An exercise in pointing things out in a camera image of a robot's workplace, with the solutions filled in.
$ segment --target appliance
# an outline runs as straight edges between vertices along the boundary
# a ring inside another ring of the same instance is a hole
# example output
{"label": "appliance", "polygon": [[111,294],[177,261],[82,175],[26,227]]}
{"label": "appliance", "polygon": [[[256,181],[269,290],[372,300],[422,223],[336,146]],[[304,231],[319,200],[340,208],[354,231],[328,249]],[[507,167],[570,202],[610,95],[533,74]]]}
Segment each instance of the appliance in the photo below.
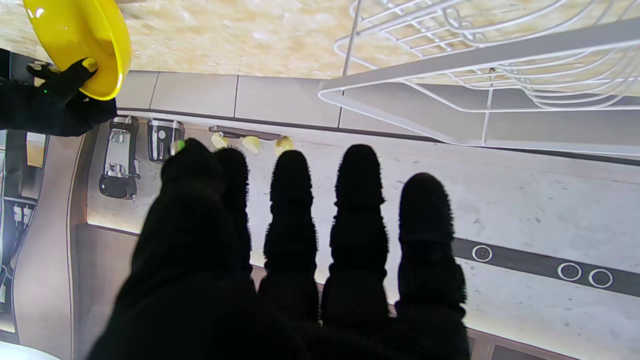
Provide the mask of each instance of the appliance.
{"label": "appliance", "polygon": [[147,122],[149,160],[164,163],[171,156],[171,144],[184,140],[184,126],[175,120],[151,119]]}
{"label": "appliance", "polygon": [[115,199],[136,199],[136,179],[140,178],[135,158],[139,126],[138,119],[131,116],[117,117],[109,123],[103,173],[98,185],[103,195]]}

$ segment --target dish rack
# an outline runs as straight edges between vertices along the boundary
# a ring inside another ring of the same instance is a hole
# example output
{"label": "dish rack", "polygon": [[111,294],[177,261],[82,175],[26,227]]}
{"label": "dish rack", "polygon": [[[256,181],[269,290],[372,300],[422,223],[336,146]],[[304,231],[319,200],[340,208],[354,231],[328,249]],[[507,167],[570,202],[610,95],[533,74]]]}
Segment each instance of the dish rack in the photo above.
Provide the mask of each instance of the dish rack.
{"label": "dish rack", "polygon": [[[350,4],[343,76],[320,98],[449,143],[640,154],[640,0],[395,1]],[[417,96],[424,116],[406,116]],[[429,116],[434,101],[448,116]],[[463,131],[456,111],[476,114]]]}

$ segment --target gloved hand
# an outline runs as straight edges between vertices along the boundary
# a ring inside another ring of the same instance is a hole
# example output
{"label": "gloved hand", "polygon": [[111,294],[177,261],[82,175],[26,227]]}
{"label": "gloved hand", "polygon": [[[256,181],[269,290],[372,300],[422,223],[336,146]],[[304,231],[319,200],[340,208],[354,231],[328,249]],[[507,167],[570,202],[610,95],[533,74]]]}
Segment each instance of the gloved hand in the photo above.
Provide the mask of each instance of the gloved hand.
{"label": "gloved hand", "polygon": [[63,72],[39,64],[28,65],[27,71],[45,82],[40,87],[1,83],[0,129],[79,136],[116,116],[114,99],[99,101],[79,91],[98,71],[95,60],[78,60]]}

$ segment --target yellow light fixture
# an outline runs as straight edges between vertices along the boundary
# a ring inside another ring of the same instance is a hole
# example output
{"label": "yellow light fixture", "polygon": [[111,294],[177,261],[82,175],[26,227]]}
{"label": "yellow light fixture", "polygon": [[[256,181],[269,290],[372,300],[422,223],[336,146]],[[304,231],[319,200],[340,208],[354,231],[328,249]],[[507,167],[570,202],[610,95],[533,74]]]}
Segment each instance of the yellow light fixture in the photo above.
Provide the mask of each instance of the yellow light fixture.
{"label": "yellow light fixture", "polygon": [[287,150],[293,150],[293,140],[291,140],[288,136],[283,136],[276,141],[275,152],[276,157],[280,156],[283,152]]}
{"label": "yellow light fixture", "polygon": [[256,136],[247,136],[246,138],[243,138],[242,144],[254,154],[257,154],[260,152],[260,149],[262,149],[262,142]]}
{"label": "yellow light fixture", "polygon": [[216,149],[222,149],[229,146],[229,140],[224,138],[222,133],[214,133],[211,135],[211,142]]}

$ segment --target yellow bowl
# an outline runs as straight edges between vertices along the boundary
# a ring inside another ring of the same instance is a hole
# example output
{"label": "yellow bowl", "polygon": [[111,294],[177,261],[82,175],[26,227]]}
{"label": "yellow bowl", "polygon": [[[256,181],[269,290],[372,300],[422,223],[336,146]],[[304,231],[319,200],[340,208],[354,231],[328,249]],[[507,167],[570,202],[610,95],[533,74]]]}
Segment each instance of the yellow bowl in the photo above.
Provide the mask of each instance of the yellow bowl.
{"label": "yellow bowl", "polygon": [[66,70],[94,58],[98,72],[80,89],[113,99],[131,67],[131,38],[114,0],[23,0],[35,33],[51,60]]}

